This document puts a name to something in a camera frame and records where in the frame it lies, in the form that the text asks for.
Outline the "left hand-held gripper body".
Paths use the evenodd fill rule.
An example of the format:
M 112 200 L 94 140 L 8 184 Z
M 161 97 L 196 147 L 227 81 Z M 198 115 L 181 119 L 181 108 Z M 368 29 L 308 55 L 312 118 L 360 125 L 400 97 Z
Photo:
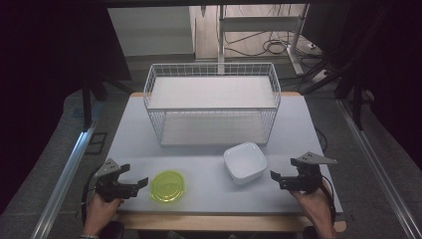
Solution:
M 111 202 L 116 198 L 128 199 L 137 196 L 137 183 L 123 184 L 118 181 L 119 176 L 116 175 L 118 167 L 119 165 L 109 158 L 95 174 L 97 178 L 95 191 L 106 202 Z

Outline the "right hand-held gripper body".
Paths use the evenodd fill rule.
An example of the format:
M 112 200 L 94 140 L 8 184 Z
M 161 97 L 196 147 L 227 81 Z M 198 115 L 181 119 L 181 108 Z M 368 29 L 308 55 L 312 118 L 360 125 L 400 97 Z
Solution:
M 337 164 L 336 159 L 331 159 L 313 152 L 306 152 L 298 156 L 302 164 L 296 167 L 297 176 L 282 176 L 282 188 L 291 191 L 304 191 L 313 193 L 322 185 L 321 164 Z

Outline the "clear container with green lid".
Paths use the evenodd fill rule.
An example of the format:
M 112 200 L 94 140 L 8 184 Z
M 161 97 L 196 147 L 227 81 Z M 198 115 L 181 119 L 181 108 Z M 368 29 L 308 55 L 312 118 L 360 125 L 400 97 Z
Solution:
M 184 176 L 176 170 L 164 170 L 157 173 L 149 185 L 149 197 L 158 203 L 172 203 L 185 193 Z

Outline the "person's left hand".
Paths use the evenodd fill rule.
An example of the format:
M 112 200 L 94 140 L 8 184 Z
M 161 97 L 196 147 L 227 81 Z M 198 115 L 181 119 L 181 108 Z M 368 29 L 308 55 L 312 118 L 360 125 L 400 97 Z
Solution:
M 101 232 L 113 219 L 117 209 L 124 203 L 121 198 L 106 202 L 99 194 L 93 193 L 87 211 L 86 222 L 80 239 L 99 239 Z

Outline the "person's right hand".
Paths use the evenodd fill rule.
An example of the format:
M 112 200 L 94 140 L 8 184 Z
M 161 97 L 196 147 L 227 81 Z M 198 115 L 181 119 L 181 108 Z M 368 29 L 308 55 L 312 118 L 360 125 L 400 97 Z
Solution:
M 331 223 L 328 200 L 321 189 L 311 194 L 291 191 L 291 195 L 302 208 L 306 218 L 313 224 L 318 239 L 332 239 L 337 236 Z

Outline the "white square bowl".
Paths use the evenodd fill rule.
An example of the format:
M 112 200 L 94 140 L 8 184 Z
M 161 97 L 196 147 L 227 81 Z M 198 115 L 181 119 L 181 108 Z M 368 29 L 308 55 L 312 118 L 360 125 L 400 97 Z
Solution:
M 235 184 L 242 185 L 263 175 L 268 162 L 254 142 L 245 142 L 227 149 L 224 164 Z

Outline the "black stand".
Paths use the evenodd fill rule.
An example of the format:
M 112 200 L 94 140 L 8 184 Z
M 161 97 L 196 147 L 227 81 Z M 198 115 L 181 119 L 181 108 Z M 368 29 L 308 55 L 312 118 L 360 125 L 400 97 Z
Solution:
M 361 123 L 361 108 L 363 104 L 368 104 L 369 100 L 365 100 L 362 96 L 364 91 L 361 77 L 342 77 L 339 81 L 334 95 L 337 99 L 345 100 L 351 96 L 349 101 L 351 105 L 351 118 L 359 130 L 363 130 Z
M 83 131 L 88 131 L 93 120 L 92 101 L 91 96 L 94 96 L 98 101 L 103 102 L 107 99 L 108 92 L 104 83 L 108 83 L 113 87 L 131 95 L 134 90 L 123 83 L 120 83 L 105 74 L 97 74 L 93 77 L 83 79 L 82 93 L 83 93 L 83 109 L 84 109 L 84 128 Z

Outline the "white power strip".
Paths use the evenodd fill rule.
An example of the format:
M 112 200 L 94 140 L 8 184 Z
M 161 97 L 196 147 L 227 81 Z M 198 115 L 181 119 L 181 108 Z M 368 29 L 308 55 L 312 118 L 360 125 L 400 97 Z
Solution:
M 331 74 L 331 71 L 329 70 L 321 70 L 319 73 L 317 73 L 314 77 L 313 77 L 313 82 L 314 83 L 318 83 L 321 80 L 325 79 L 326 77 L 328 77 Z

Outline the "black curtain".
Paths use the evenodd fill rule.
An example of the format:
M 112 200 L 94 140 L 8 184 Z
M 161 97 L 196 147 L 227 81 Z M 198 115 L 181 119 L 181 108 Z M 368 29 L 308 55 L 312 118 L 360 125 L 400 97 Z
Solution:
M 325 0 L 310 5 L 303 36 L 334 69 L 365 37 L 357 68 L 340 83 L 370 91 L 371 110 L 422 169 L 422 0 Z
M 108 9 L 82 0 L 0 0 L 0 214 L 50 140 L 67 96 L 129 81 Z

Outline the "black floor frame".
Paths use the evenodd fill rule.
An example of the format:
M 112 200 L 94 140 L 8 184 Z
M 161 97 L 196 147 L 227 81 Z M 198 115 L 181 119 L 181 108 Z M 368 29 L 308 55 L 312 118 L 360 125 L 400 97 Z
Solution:
M 106 143 L 106 132 L 96 132 L 92 135 L 88 147 L 86 149 L 87 155 L 101 154 Z

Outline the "aluminium rail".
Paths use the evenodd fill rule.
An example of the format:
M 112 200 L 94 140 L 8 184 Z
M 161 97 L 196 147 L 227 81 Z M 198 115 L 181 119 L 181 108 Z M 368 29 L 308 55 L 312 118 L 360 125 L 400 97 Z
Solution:
M 337 100 L 336 103 L 407 238 L 422 239 L 422 230 L 417 226 L 416 220 L 403 197 L 392 184 L 392 180 L 365 133 L 354 123 L 351 115 L 352 110 L 347 105 L 347 102 L 345 100 Z
M 79 164 L 84 156 L 85 150 L 89 145 L 89 141 L 95 131 L 97 122 L 93 120 L 91 124 L 84 129 L 73 147 L 71 155 L 56 183 L 56 186 L 39 218 L 38 223 L 30 237 L 30 239 L 47 239 L 54 222 L 60 212 L 62 204 L 70 189 L 72 181 L 76 175 Z

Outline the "white desk frame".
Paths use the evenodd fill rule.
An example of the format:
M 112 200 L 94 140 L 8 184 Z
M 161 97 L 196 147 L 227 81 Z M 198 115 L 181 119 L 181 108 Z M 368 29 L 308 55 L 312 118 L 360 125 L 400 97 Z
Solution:
M 224 6 L 219 6 L 218 15 L 218 57 L 219 63 L 225 62 L 224 56 L 224 33 L 225 32 L 293 32 L 293 40 L 287 46 L 286 51 L 297 76 L 305 73 L 297 57 L 296 49 L 301 35 L 309 4 L 305 4 L 299 16 L 274 16 L 274 17 L 225 17 Z

